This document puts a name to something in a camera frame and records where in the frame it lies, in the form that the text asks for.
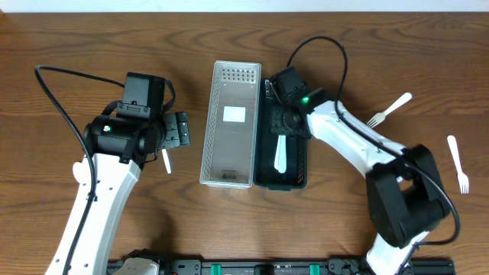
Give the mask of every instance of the black cable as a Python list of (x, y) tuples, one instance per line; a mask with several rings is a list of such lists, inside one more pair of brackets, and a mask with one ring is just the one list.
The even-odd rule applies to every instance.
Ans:
[(443, 191), (439, 187), (439, 185), (436, 183), (436, 181), (431, 176), (429, 176), (428, 173), (426, 173), (422, 168), (418, 167), (414, 163), (409, 162), (403, 156), (399, 155), (397, 152), (395, 152), (395, 151), (393, 151), (393, 150), (385, 147), (381, 142), (376, 141), (372, 137), (366, 135), (364, 132), (362, 132), (359, 129), (357, 129), (353, 124), (351, 124), (350, 122), (348, 122), (343, 117), (343, 114), (339, 111), (338, 102), (339, 102), (340, 96), (342, 95), (343, 85), (345, 84), (345, 79), (346, 79), (346, 73), (348, 72), (348, 57), (346, 55), (345, 48), (338, 41), (336, 41), (336, 40), (334, 40), (333, 38), (330, 38), (330, 37), (325, 37), (325, 36), (311, 37), (311, 38), (305, 40), (304, 42), (302, 42), (292, 52), (292, 54), (289, 57), (289, 60), (287, 61), (287, 66), (290, 66), (290, 63), (292, 62), (293, 57), (300, 50), (301, 47), (303, 47), (307, 43), (309, 43), (309, 42), (311, 42), (313, 40), (317, 40), (317, 39), (323, 39), (323, 40), (327, 40), (327, 41), (333, 42), (333, 44), (336, 45), (340, 49), (340, 51), (342, 52), (343, 59), (345, 61), (345, 67), (343, 69), (342, 81), (340, 83), (340, 86), (338, 88), (338, 93), (336, 94), (336, 98), (335, 98), (335, 112), (336, 112), (336, 114), (338, 114), (338, 118), (343, 123), (345, 123), (353, 132), (355, 132), (356, 134), (360, 135), (366, 141), (370, 142), (371, 144), (373, 144), (375, 147), (379, 148), (380, 150), (384, 150), (388, 154), (390, 154), (390, 155), (396, 157), (397, 159), (403, 161), (404, 162), (404, 165), (406, 167), (410, 168), (411, 170), (414, 170), (419, 175), (425, 177), (435, 187), (436, 191), (438, 191), (438, 193), (442, 196), (442, 198), (449, 205), (450, 211), (452, 212), (453, 219), (454, 219), (454, 222), (455, 222), (455, 230), (454, 230), (453, 235), (450, 238), (446, 239), (446, 240), (442, 240), (442, 241), (420, 241), (420, 242), (416, 243), (415, 245), (442, 245), (442, 244), (450, 244), (450, 243), (452, 243), (458, 237), (458, 235), (460, 234), (460, 217), (458, 216), (458, 212), (457, 212), (455, 206), (453, 205), (453, 202), (451, 201), (451, 199), (449, 198), (449, 196), (446, 194), (446, 192)]
[(39, 66), (36, 66), (36, 69), (34, 71), (40, 87), (44, 90), (47, 97), (51, 100), (53, 105), (60, 112), (61, 116), (63, 116), (63, 118), (66, 120), (68, 125), (71, 127), (71, 130), (73, 130), (73, 133), (75, 133), (76, 138), (78, 139), (78, 142), (80, 142), (80, 144), (82, 145), (83, 151), (85, 152), (86, 158), (87, 158), (88, 163), (89, 163), (89, 168), (90, 168), (90, 180), (91, 180), (90, 191), (89, 191), (88, 196), (87, 196), (85, 210), (83, 210), (82, 218), (79, 221), (78, 228), (76, 229), (75, 236), (73, 237), (73, 242), (70, 246), (70, 250), (68, 251), (68, 255), (66, 256), (66, 262), (65, 262), (64, 268), (63, 268), (63, 275), (66, 275), (66, 274), (68, 274), (68, 270), (70, 270), (70, 268), (71, 268), (71, 266), (70, 266), (71, 260), (73, 258), (73, 254), (75, 252), (76, 245), (78, 244), (79, 236), (82, 234), (83, 226), (85, 225), (85, 221), (88, 217), (90, 207), (92, 206), (92, 203), (96, 197), (96, 184), (97, 184), (97, 182), (96, 182), (96, 170), (95, 170), (95, 165), (93, 163), (92, 154), (89, 151), (85, 141), (83, 140), (83, 136), (80, 134), (78, 128), (73, 123), (73, 121), (71, 120), (69, 115), (64, 111), (63, 107), (61, 107), (61, 104), (56, 100), (56, 98), (54, 98), (53, 94), (47, 88), (46, 83), (44, 83), (43, 78), (40, 76), (41, 70), (51, 70), (54, 72), (68, 73), (68, 74), (72, 74), (75, 76), (81, 76), (81, 77), (86, 77), (89, 79), (94, 79), (94, 80), (99, 80), (99, 81), (103, 81), (103, 82), (107, 82), (107, 83), (112, 83), (115, 85), (119, 85), (120, 87), (124, 87), (124, 84), (119, 83), (119, 82), (114, 81), (114, 80), (110, 80), (110, 79), (105, 79), (105, 78), (98, 77), (98, 76), (92, 76), (92, 75), (85, 74), (85, 73), (78, 73), (78, 72), (74, 72), (72, 70), (65, 70), (65, 69), (56, 68), (56, 67), (52, 67), (52, 66), (39, 65)]

